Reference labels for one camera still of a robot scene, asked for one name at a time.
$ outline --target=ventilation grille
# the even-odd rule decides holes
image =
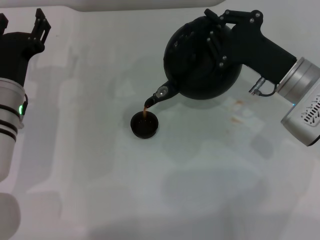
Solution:
[[[315,99],[312,101],[309,106],[305,108],[305,112],[301,113],[301,118],[303,119],[304,123],[315,127],[320,122],[320,98]]]

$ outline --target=black stripe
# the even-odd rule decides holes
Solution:
[[[0,128],[0,134],[8,135],[9,137],[13,138],[13,140],[14,140],[15,142],[17,141],[16,136],[15,136],[12,132],[9,132],[9,131],[7,131],[7,130],[4,130],[4,129]]]
[[[12,129],[13,131],[15,131],[18,134],[18,129],[16,128],[15,125],[11,124],[10,122],[3,121],[3,120],[0,119],[0,125],[6,126],[6,127]]]
[[[11,108],[11,107],[9,107],[9,106],[1,105],[1,104],[0,104],[0,109],[7,110],[7,111],[9,111],[9,112],[17,115],[18,118],[20,118],[20,114],[19,114],[16,110],[14,110],[13,108]]]

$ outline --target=led indicator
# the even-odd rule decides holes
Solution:
[[[20,115],[22,115],[22,109],[23,109],[23,106],[21,105],[21,106],[19,107],[19,113],[20,113]]]

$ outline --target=brown liquid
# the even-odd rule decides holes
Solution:
[[[146,118],[147,117],[147,108],[144,107],[143,109],[143,118]]]

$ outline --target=teapot spout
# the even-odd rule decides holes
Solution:
[[[165,84],[159,87],[158,90],[151,97],[149,97],[145,101],[144,107],[148,109],[156,103],[174,97],[178,93],[178,90],[169,81],[167,81]]]

